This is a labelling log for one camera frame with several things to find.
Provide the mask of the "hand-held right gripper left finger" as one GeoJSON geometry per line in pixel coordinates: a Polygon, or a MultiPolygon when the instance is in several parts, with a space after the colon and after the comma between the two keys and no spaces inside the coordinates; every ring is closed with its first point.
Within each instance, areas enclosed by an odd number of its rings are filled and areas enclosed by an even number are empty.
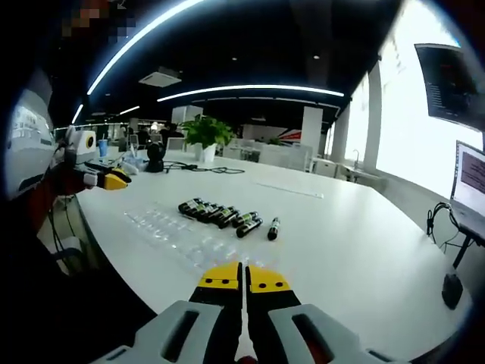
{"type": "Polygon", "coordinates": [[[207,270],[191,297],[178,300],[96,363],[235,363],[242,333],[243,265],[207,270]]]}

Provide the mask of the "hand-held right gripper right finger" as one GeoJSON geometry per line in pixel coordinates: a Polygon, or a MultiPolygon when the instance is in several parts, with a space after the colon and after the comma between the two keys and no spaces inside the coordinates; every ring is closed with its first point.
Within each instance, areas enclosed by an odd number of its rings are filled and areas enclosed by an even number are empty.
{"type": "Polygon", "coordinates": [[[259,363],[400,363],[366,349],[359,336],[313,304],[303,304],[275,271],[246,266],[249,337],[259,363]]]}

